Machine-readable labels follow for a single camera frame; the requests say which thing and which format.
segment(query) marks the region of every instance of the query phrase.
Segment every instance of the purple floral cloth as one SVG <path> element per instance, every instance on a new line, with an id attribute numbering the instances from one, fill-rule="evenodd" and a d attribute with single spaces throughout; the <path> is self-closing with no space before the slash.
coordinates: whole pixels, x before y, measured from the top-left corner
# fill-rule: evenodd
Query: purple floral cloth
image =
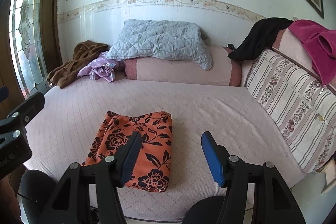
<path id="1" fill-rule="evenodd" d="M 114 70 L 122 70 L 124 68 L 124 60 L 114 59 L 110 60 L 105 58 L 108 52 L 102 52 L 99 57 L 82 68 L 77 78 L 88 75 L 91 80 L 98 80 L 104 78 L 111 83 L 115 79 Z"/>

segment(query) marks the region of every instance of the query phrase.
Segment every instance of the bedspread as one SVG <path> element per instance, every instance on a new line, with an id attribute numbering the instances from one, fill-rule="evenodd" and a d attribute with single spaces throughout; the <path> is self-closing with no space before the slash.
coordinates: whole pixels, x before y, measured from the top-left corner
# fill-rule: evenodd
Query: bedspread
<path id="1" fill-rule="evenodd" d="M 204 131 L 247 163 L 273 162 L 289 187 L 305 176 L 272 119 L 246 88 L 118 77 L 112 83 L 83 77 L 63 90 L 52 88 L 44 110 L 26 127 L 33 156 L 25 166 L 60 179 L 72 162 L 85 160 L 108 110 L 127 116 L 165 110 L 173 120 L 169 188 L 165 193 L 118 189 L 126 217 L 180 222 L 196 202 L 225 194 L 203 155 Z M 249 185 L 247 208 L 253 206 L 253 188 Z M 90 192 L 96 207 L 95 187 Z"/>

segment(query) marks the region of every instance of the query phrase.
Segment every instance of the pink towel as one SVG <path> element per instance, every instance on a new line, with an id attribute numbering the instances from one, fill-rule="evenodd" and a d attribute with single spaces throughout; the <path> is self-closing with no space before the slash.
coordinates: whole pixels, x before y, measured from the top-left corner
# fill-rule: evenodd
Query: pink towel
<path id="1" fill-rule="evenodd" d="M 124 60 L 109 60 L 105 56 L 108 52 L 102 52 L 98 58 L 90 62 L 82 68 L 77 74 L 77 78 L 88 75 L 91 80 L 104 78 L 111 83 L 115 79 L 114 70 L 122 70 L 124 68 Z"/>
<path id="2" fill-rule="evenodd" d="M 336 30 L 311 20 L 295 21 L 288 29 L 301 40 L 322 85 L 329 84 L 336 76 Z"/>

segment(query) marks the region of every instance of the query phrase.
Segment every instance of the brown towel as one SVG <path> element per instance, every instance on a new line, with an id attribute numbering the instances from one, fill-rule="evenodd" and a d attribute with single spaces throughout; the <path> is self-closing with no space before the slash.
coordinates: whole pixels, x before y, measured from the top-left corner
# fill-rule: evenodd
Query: brown towel
<path id="1" fill-rule="evenodd" d="M 76 80 L 77 74 L 82 68 L 98 58 L 101 52 L 108 50 L 108 45 L 90 40 L 79 43 L 75 47 L 73 60 L 51 71 L 47 76 L 48 83 L 58 85 L 63 89 Z"/>

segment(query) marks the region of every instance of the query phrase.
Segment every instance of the wooden door frame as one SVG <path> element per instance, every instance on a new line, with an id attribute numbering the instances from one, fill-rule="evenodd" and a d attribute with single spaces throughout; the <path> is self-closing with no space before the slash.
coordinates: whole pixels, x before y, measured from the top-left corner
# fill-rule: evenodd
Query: wooden door frame
<path id="1" fill-rule="evenodd" d="M 57 0 L 40 0 L 40 33 L 47 72 L 62 65 L 58 40 Z"/>

